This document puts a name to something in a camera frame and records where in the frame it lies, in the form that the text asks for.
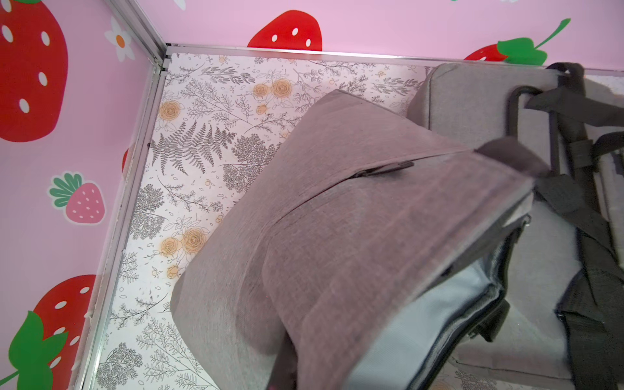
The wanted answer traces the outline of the grey backpack with black straps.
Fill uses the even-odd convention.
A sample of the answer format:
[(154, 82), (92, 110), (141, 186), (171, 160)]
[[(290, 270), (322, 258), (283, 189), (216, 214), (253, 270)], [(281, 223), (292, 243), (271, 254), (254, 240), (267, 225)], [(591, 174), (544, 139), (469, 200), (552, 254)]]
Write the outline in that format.
[(446, 63), (407, 115), (536, 175), (510, 236), (478, 262), (484, 299), (437, 355), (489, 380), (622, 388), (622, 97), (578, 63)]

